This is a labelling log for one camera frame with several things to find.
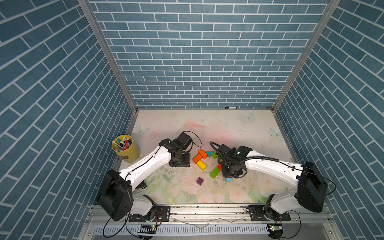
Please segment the orange block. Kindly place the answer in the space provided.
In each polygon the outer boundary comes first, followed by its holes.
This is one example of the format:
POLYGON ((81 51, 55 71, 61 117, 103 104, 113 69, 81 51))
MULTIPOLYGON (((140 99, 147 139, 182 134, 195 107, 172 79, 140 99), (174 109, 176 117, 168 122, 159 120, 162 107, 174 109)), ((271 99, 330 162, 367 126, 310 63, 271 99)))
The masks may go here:
POLYGON ((200 161, 201 159, 203 158, 203 156, 201 154, 197 154, 194 158, 193 158, 193 162, 195 164, 197 164, 198 161, 200 161))
POLYGON ((202 156, 203 159, 206 159, 208 157, 208 154, 202 149, 200 149, 198 153, 202 156))

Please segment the green block front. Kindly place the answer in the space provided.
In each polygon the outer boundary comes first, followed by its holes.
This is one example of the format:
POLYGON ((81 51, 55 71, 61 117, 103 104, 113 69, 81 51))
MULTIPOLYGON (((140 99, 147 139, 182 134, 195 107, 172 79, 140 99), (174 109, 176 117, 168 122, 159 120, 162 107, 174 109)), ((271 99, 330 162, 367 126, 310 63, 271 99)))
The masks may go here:
POLYGON ((210 173, 210 177, 212 179, 215 179, 217 177, 217 175, 221 172, 221 169, 218 168, 218 167, 215 167, 212 172, 210 173))

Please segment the teal triangle block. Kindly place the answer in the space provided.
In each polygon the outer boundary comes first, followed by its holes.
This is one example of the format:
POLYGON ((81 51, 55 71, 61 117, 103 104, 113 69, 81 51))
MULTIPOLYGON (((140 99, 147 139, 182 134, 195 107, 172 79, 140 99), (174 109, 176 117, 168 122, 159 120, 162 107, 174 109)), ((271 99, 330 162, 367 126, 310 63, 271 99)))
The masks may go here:
POLYGON ((207 153, 207 156, 210 158, 214 152, 206 152, 207 153))

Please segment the yellow block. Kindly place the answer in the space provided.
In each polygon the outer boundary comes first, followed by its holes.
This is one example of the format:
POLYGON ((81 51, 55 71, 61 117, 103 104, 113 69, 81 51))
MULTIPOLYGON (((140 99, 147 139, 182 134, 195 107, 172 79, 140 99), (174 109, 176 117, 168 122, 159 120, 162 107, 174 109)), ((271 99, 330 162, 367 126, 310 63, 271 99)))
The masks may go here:
POLYGON ((202 161, 197 161, 196 165, 202 170, 204 171, 207 166, 202 162, 202 161))

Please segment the purple cube block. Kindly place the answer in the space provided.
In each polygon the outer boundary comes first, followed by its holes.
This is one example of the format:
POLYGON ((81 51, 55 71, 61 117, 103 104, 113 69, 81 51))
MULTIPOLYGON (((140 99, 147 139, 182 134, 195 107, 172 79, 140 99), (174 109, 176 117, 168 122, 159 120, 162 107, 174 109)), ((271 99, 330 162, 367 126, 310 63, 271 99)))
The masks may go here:
POLYGON ((203 184, 204 180, 202 178, 197 179, 197 184, 201 186, 203 184))

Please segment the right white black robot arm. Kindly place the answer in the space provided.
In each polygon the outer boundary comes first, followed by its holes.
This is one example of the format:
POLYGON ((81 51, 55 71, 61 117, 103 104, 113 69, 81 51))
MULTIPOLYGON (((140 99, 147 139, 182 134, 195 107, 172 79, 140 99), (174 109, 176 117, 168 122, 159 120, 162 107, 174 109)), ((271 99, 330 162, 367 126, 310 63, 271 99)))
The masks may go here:
POLYGON ((263 207, 267 219, 277 221, 286 212, 300 208, 322 212, 328 184, 314 163, 301 165, 280 161, 245 146, 229 148, 215 142, 210 145, 218 155, 224 178, 240 179, 248 171, 258 171, 289 185, 285 192, 269 195, 263 207))

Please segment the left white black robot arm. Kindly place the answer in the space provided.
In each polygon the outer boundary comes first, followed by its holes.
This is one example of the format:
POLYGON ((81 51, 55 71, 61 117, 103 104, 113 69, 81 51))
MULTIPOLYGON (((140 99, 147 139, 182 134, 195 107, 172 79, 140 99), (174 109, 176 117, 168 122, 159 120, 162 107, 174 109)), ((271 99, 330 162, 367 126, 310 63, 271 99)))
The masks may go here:
POLYGON ((142 188, 144 180, 160 167, 189 167, 192 138, 182 132, 174 140, 165 139, 150 154, 120 171, 106 172, 99 188, 97 202, 113 221, 126 216, 138 216, 144 222, 152 221, 158 205, 149 196, 133 196, 136 188, 142 188))

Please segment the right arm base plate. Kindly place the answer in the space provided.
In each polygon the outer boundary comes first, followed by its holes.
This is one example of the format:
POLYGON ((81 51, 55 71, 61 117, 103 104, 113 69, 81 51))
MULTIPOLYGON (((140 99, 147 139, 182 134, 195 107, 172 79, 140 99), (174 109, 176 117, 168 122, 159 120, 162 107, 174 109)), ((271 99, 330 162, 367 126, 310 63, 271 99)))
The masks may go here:
POLYGON ((277 214, 277 216, 274 217, 265 213, 263 205, 249 205, 245 208, 245 211, 250 215, 252 222, 287 222, 291 220, 291 216, 288 212, 282 215, 277 214))

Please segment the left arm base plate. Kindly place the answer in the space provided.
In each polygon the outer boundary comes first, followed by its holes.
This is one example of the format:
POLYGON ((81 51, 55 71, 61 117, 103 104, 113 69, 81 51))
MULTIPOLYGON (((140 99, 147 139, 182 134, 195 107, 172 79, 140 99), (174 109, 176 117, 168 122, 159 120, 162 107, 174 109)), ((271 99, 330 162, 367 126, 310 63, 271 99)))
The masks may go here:
POLYGON ((156 208, 152 207, 148 214, 129 216, 130 223, 144 223, 144 222, 169 222, 171 213, 171 206, 160 205, 156 208))

